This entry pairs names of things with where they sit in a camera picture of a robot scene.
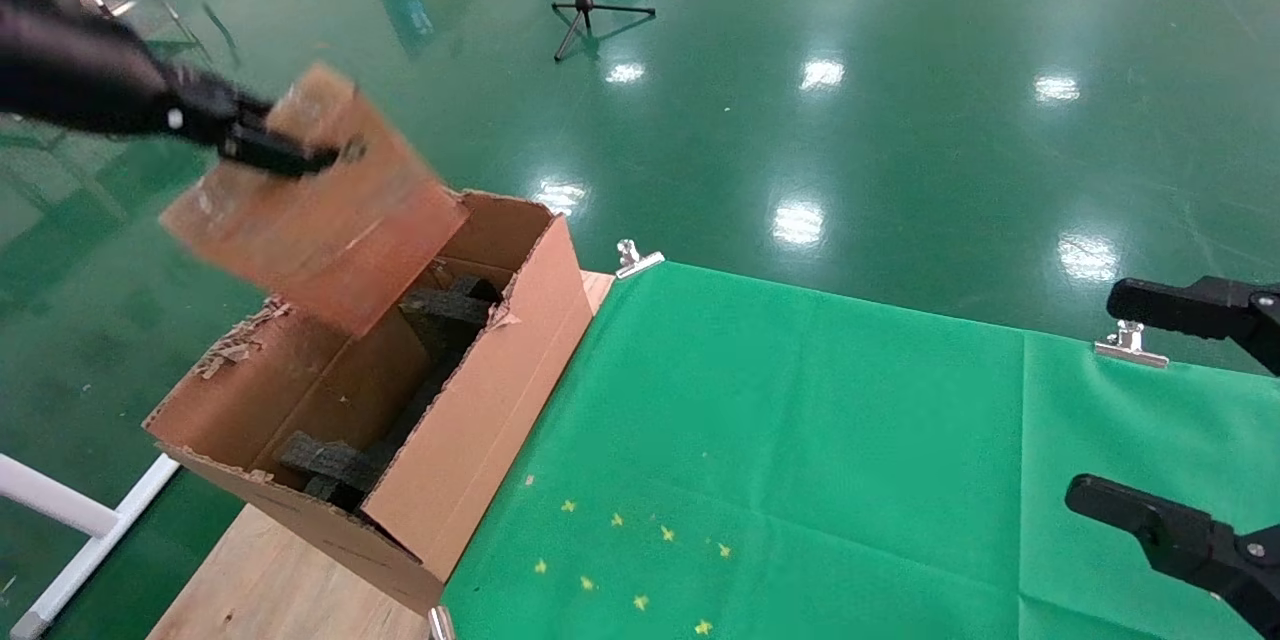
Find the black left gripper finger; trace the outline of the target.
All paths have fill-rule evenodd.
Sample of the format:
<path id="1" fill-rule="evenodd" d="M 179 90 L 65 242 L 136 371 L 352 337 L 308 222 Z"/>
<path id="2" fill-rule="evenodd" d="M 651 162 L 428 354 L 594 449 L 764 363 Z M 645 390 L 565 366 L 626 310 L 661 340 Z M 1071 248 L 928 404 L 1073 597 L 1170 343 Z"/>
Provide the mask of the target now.
<path id="1" fill-rule="evenodd" d="M 276 178 L 305 178 L 325 172 L 340 157 L 337 145 L 306 145 L 271 131 L 261 119 L 221 122 L 216 148 L 224 160 Z"/>

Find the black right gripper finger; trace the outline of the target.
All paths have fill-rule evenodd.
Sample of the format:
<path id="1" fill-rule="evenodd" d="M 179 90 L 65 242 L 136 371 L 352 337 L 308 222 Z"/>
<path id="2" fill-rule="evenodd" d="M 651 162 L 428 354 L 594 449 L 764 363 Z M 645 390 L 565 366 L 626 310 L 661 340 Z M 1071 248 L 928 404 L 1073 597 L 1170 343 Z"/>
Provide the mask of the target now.
<path id="1" fill-rule="evenodd" d="M 1164 285 L 1125 276 L 1110 289 L 1105 308 L 1117 321 L 1206 340 L 1234 340 L 1272 376 L 1279 375 L 1276 283 L 1201 276 L 1190 285 Z"/>
<path id="2" fill-rule="evenodd" d="M 1207 512 L 1096 475 L 1068 485 L 1074 513 L 1130 534 L 1149 567 L 1225 602 L 1258 635 L 1279 635 L 1279 526 L 1238 532 Z"/>

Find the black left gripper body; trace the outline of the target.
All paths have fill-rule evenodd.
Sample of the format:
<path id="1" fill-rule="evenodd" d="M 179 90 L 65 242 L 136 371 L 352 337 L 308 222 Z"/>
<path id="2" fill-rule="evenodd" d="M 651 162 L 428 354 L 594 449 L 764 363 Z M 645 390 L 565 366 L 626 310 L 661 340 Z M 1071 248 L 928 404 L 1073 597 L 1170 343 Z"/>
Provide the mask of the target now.
<path id="1" fill-rule="evenodd" d="M 73 0 L 3 0 L 4 113 L 70 131 L 224 138 L 265 131 L 270 104 L 161 60 L 136 29 Z"/>

